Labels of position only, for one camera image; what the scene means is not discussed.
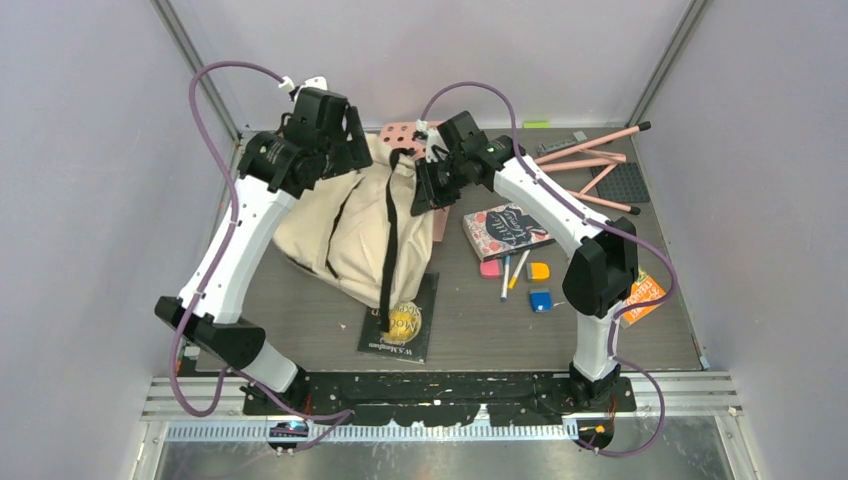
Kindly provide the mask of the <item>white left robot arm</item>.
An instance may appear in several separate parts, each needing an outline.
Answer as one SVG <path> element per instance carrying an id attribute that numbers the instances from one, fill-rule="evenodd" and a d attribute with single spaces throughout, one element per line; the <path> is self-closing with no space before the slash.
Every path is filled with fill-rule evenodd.
<path id="1" fill-rule="evenodd" d="M 268 390 L 280 412 L 298 412 L 307 398 L 299 367 L 242 316 L 259 261 L 302 194 L 324 179 L 370 166 L 358 110 L 348 98 L 317 87 L 299 89 L 281 132 L 261 131 L 246 143 L 225 219 L 191 280 L 162 296 L 156 316 L 227 366 Z"/>

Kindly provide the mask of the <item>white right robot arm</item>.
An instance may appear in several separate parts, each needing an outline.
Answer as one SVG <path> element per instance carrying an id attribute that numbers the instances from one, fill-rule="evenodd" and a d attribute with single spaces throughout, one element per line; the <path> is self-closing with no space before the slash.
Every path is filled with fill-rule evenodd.
<path id="1" fill-rule="evenodd" d="M 615 314 L 638 276 L 635 226 L 580 203 L 514 138 L 488 138 L 467 111 L 441 123 L 416 121 L 412 139 L 424 147 L 415 161 L 412 215 L 449 207 L 464 187 L 482 185 L 529 214 L 564 250 L 568 268 L 562 289 L 577 313 L 578 333 L 569 395 L 584 410 L 598 409 L 621 371 Z"/>

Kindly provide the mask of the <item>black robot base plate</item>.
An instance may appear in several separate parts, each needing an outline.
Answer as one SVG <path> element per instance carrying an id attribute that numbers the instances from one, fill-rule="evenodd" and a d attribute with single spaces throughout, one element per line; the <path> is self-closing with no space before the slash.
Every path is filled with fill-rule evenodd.
<path id="1" fill-rule="evenodd" d="M 554 425 L 570 414 L 636 409 L 623 376 L 595 391 L 550 371 L 306 372 L 280 398 L 324 425 L 347 411 L 347 424 L 373 427 L 466 426 L 480 414 L 497 427 Z"/>

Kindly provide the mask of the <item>beige canvas backpack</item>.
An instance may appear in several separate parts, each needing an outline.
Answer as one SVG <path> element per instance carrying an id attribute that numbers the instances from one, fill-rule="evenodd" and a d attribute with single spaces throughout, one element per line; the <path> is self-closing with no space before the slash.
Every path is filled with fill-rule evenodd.
<path id="1" fill-rule="evenodd" d="M 416 177 L 413 160 L 390 165 L 391 147 L 366 137 L 371 166 L 316 183 L 280 221 L 273 244 L 316 278 L 370 307 L 380 303 L 389 245 L 388 207 L 397 211 L 398 254 L 389 304 L 413 300 L 434 243 L 434 215 L 410 213 Z"/>

